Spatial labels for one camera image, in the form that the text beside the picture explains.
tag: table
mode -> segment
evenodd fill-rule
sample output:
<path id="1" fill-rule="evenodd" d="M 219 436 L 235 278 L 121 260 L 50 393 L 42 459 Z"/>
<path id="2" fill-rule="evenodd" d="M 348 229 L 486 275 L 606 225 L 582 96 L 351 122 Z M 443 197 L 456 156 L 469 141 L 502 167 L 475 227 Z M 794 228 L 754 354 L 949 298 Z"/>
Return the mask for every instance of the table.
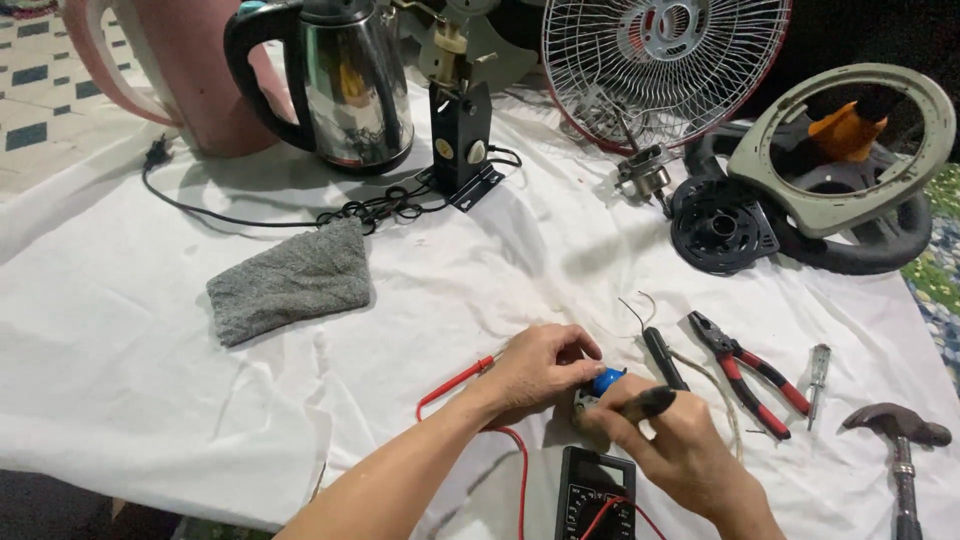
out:
<path id="1" fill-rule="evenodd" d="M 745 464 L 788 537 L 888 538 L 888 444 L 867 430 L 842 431 L 840 422 L 862 405 L 893 401 L 960 433 L 960 403 L 901 278 L 837 276 L 779 256 L 729 278 L 700 273 L 673 252 L 659 208 L 612 197 L 611 157 L 555 130 L 555 112 L 537 99 L 515 92 L 498 102 L 492 142 L 518 151 L 524 166 L 470 213 L 446 209 L 367 237 L 369 307 L 230 350 L 213 337 L 205 282 L 295 232 L 206 224 L 150 196 L 138 171 L 157 128 L 2 207 L 0 465 L 277 528 L 318 481 L 329 485 L 412 425 L 422 395 L 531 323 L 579 323 L 608 365 L 658 377 L 630 337 L 636 319 L 616 300 L 645 313 L 642 290 L 657 301 L 654 324 L 667 343 L 718 376 L 684 322 L 692 309 L 801 389 L 810 349 L 831 346 L 812 433 L 776 392 L 750 381 L 795 436 L 778 444 L 744 433 Z M 414 151 L 384 179 L 338 178 L 286 145 L 198 160 L 178 142 L 174 161 L 151 182 L 244 219 L 309 218 L 347 197 L 379 194 L 429 163 L 425 91 L 412 86 L 411 101 Z M 670 172 L 674 186 L 685 176 L 678 162 Z M 680 369 L 729 439 L 717 391 Z M 737 414 L 741 427 L 755 426 Z M 531 449 L 527 537 L 549 537 L 556 464 L 576 437 L 549 411 L 517 430 Z M 952 537 L 959 453 L 914 452 L 927 538 Z M 507 437 L 479 435 L 414 537 L 513 537 L 518 466 Z M 637 491 L 668 538 L 716 536 L 642 476 Z"/>

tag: black power cord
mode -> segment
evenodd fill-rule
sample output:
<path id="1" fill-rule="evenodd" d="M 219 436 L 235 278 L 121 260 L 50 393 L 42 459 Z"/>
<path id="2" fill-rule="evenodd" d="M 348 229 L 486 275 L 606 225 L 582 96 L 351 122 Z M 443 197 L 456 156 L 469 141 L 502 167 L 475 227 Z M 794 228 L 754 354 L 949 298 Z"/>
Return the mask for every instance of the black power cord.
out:
<path id="1" fill-rule="evenodd" d="M 339 210 L 328 211 L 321 213 L 317 216 L 317 219 L 314 221 L 292 221 L 292 222 L 279 222 L 279 223 L 266 223 L 262 221 L 248 221 L 246 219 L 237 219 L 235 217 L 228 217 L 223 214 L 219 214 L 215 211 L 208 209 L 201 209 L 198 207 L 193 207 L 186 205 L 179 201 L 175 201 L 170 197 L 167 197 L 163 193 L 160 193 L 156 190 L 149 182 L 147 182 L 147 175 L 150 171 L 154 170 L 158 166 L 166 163 L 171 159 L 171 155 L 167 152 L 167 135 L 162 135 L 158 140 L 155 140 L 154 143 L 150 146 L 150 150 L 147 151 L 146 160 L 143 163 L 143 169 L 141 170 L 140 179 L 143 181 L 143 185 L 147 188 L 148 191 L 153 193 L 157 198 L 159 198 L 164 203 L 181 209 L 186 212 L 194 212 L 203 214 L 214 219 L 219 219 L 221 221 L 226 221 L 228 223 L 234 223 L 236 225 L 246 225 L 248 227 L 270 227 L 270 228 L 286 228 L 286 227 L 321 227 L 333 221 L 334 219 L 342 219 L 348 217 L 359 217 L 361 223 L 363 223 L 366 230 L 364 231 L 364 236 L 373 234 L 376 232 L 376 226 L 378 223 L 384 219 L 390 217 L 391 215 L 398 215 L 405 219 L 414 220 L 418 217 L 435 211 L 440 211 L 449 206 L 449 203 L 444 202 L 442 205 L 433 208 L 424 208 L 422 205 L 412 202 L 412 199 L 426 195 L 431 192 L 431 188 L 428 185 L 421 185 L 413 191 L 408 190 L 405 187 L 399 185 L 393 185 L 387 188 L 384 194 L 380 197 L 373 197 L 366 201 L 350 201 L 343 205 Z M 520 167 L 523 164 L 523 161 L 520 159 L 520 156 L 516 154 L 513 150 L 506 148 L 498 148 L 496 146 L 490 146 L 491 152 L 503 152 L 505 154 L 510 154 L 516 158 L 516 161 L 502 160 L 499 158 L 491 159 L 490 162 L 496 163 L 506 163 L 514 167 Z"/>

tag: pliers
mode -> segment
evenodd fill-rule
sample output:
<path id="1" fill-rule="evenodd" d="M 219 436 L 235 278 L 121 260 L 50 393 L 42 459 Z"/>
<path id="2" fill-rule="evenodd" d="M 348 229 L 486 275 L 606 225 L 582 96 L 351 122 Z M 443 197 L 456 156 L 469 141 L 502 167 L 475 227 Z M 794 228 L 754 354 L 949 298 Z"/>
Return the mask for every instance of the pliers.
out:
<path id="1" fill-rule="evenodd" d="M 793 384 L 790 384 L 779 371 L 774 369 L 773 366 L 760 359 L 759 356 L 749 351 L 744 351 L 735 339 L 731 339 L 723 333 L 719 327 L 713 324 L 707 317 L 701 315 L 699 311 L 691 311 L 686 318 L 690 321 L 690 325 L 693 327 L 693 330 L 696 331 L 697 336 L 700 337 L 716 355 L 717 363 L 723 368 L 723 372 L 727 376 L 730 386 L 733 388 L 733 393 L 736 394 L 740 403 L 746 406 L 757 420 L 779 440 L 789 439 L 790 430 L 770 412 L 770 409 L 756 398 L 750 390 L 750 387 L 747 386 L 747 383 L 743 381 L 743 376 L 740 375 L 740 369 L 736 367 L 736 361 L 734 359 L 739 359 L 741 362 L 754 368 L 757 373 L 774 384 L 787 401 L 796 407 L 803 416 L 809 414 L 810 402 L 808 402 L 804 395 L 798 392 L 797 388 L 795 388 Z"/>

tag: fan grille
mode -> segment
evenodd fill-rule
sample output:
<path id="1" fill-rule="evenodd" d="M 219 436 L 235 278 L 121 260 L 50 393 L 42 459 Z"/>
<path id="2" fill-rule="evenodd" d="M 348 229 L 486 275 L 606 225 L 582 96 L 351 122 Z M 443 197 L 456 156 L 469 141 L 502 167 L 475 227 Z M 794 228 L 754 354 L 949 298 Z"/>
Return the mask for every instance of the fan grille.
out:
<path id="1" fill-rule="evenodd" d="M 552 0 L 543 61 L 566 117 L 607 148 L 679 146 L 746 100 L 780 50 L 790 0 Z"/>

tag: digital multimeter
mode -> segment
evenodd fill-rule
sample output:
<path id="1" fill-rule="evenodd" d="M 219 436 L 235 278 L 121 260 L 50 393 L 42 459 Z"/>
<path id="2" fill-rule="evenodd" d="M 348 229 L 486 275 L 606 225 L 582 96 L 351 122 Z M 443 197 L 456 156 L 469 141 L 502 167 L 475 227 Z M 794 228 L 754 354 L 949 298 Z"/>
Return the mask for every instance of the digital multimeter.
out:
<path id="1" fill-rule="evenodd" d="M 636 497 L 636 466 L 633 461 L 598 454 L 582 448 L 564 448 L 564 467 L 557 505 L 554 540 L 580 540 L 600 508 L 613 497 Z M 615 503 L 604 513 L 588 540 L 633 540 L 634 508 Z"/>

